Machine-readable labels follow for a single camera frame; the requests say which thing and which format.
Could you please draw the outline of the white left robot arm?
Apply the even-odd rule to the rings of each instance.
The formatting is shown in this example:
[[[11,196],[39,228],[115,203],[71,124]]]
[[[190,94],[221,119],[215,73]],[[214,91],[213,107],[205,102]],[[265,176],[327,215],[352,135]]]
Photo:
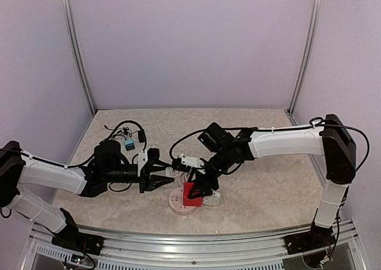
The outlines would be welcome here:
[[[24,188],[25,184],[64,190],[81,197],[93,198],[106,192],[112,183],[138,184],[140,193],[153,191],[174,181],[158,175],[169,168],[160,160],[157,148],[143,150],[137,163],[130,163],[122,154],[119,142],[103,141],[82,165],[62,165],[37,158],[10,141],[1,149],[1,208],[16,211],[42,225],[54,238],[71,249],[84,245],[88,238],[81,233],[68,211],[52,207]]]

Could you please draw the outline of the pink round power strip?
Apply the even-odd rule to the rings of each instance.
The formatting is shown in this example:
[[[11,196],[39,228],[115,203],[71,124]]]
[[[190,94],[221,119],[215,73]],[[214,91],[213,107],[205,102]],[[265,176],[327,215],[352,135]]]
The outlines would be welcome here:
[[[177,187],[171,191],[168,197],[170,209],[178,215],[190,215],[196,211],[196,206],[185,206],[183,204],[183,189]]]

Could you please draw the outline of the red cube socket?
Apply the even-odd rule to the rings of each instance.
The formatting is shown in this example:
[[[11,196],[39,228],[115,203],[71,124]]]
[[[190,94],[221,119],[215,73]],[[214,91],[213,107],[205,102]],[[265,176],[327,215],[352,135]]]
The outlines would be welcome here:
[[[183,205],[189,207],[202,206],[202,196],[199,191],[194,188],[194,183],[184,183],[183,185]]]

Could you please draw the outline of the white USB charger plug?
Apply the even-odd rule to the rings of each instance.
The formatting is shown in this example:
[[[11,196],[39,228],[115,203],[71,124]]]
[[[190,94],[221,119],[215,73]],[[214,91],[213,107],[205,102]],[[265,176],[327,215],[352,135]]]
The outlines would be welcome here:
[[[166,177],[170,177],[170,178],[174,177],[174,175],[173,175],[173,169],[171,167],[167,167],[165,169],[165,176]]]

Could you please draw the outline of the teal USB charger plug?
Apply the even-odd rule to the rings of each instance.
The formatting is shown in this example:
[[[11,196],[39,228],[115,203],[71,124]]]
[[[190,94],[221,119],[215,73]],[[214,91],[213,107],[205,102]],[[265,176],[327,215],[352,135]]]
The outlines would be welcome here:
[[[133,139],[124,140],[124,148],[127,151],[135,149],[135,143],[134,143]]]

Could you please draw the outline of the black power adapter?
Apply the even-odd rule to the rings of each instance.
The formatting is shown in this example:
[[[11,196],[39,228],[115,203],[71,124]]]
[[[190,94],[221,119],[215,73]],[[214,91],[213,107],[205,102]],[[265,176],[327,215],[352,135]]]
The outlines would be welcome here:
[[[140,143],[146,142],[146,136],[145,136],[145,132],[143,130],[138,131],[138,140]]]

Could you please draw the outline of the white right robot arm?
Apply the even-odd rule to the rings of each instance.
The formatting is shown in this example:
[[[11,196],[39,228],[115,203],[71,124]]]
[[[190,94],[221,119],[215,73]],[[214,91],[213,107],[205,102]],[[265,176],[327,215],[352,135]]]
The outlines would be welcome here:
[[[210,196],[219,188],[218,179],[231,166],[245,161],[278,155],[324,156],[326,183],[310,230],[285,238],[288,252],[303,252],[337,241],[333,224],[360,167],[357,147],[349,131],[335,114],[313,118],[307,125],[288,128],[242,128],[236,136],[211,123],[198,140],[212,153],[198,167],[188,199]]]

